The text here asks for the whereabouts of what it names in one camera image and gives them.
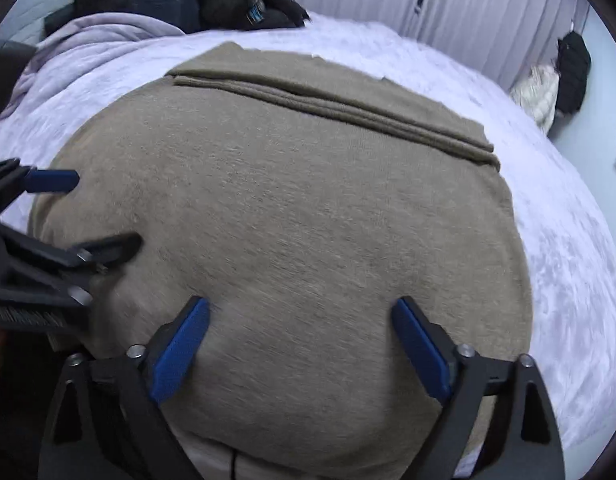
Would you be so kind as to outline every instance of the bed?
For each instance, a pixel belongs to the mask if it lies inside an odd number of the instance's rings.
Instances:
[[[387,77],[481,123],[512,192],[530,269],[530,353],[555,408],[568,477],[579,478],[581,471],[569,466],[574,451],[598,438],[616,398],[616,249],[594,198],[531,118],[484,76],[383,25],[312,18],[302,30],[190,36],[131,14],[74,20],[40,43],[17,83],[0,118],[0,159],[18,156],[48,166],[108,104],[225,41],[311,54]],[[3,220],[26,230],[31,205],[30,197],[21,197]],[[474,459],[466,457],[459,473],[469,472]],[[595,459],[591,455],[583,471]]]

